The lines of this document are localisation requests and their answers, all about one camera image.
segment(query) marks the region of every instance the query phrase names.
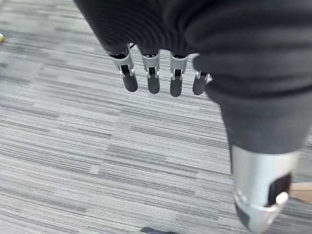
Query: floor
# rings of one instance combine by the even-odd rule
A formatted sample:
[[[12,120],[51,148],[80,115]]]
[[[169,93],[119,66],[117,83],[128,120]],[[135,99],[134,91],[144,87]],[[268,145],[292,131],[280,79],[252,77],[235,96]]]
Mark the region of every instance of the floor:
[[[152,95],[133,48],[132,94],[70,0],[0,0],[0,32],[0,233],[249,233],[191,59],[174,98],[163,51]],[[295,181],[312,182],[312,135]],[[267,233],[312,233],[312,205],[292,198]]]

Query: gray carpet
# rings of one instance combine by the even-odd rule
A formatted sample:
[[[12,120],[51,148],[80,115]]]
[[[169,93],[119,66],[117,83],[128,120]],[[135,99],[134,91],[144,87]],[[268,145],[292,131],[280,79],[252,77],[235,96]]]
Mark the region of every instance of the gray carpet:
[[[169,53],[152,95],[133,48],[128,93],[70,0],[0,0],[0,233],[249,233],[234,210],[219,108],[170,96]],[[295,181],[312,182],[312,136]],[[267,233],[311,234],[292,198]]]

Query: black cover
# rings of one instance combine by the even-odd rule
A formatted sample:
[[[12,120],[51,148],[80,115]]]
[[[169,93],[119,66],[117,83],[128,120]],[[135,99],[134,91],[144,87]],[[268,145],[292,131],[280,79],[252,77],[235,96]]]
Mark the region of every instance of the black cover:
[[[199,53],[230,144],[299,149],[312,121],[311,0],[74,0],[103,47]]]

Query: silver metal cylinder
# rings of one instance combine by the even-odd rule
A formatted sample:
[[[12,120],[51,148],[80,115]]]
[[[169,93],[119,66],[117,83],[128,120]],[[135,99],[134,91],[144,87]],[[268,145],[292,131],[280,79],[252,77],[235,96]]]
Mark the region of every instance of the silver metal cylinder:
[[[274,204],[268,205],[270,192],[274,192],[270,186],[292,174],[299,157],[299,152],[261,154],[232,147],[235,205],[246,228],[260,233],[274,221],[288,194],[286,191],[276,194]]]

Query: prosthetic hand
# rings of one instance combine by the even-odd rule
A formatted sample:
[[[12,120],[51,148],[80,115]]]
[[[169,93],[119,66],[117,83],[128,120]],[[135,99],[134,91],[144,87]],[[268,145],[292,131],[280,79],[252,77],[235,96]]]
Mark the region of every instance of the prosthetic hand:
[[[199,53],[193,92],[205,90],[220,105],[237,214],[246,228],[264,231],[288,200],[312,123],[312,2],[74,1],[130,92],[137,80],[129,43],[141,51],[153,94],[160,89],[160,49],[171,51],[174,97],[188,55]]]

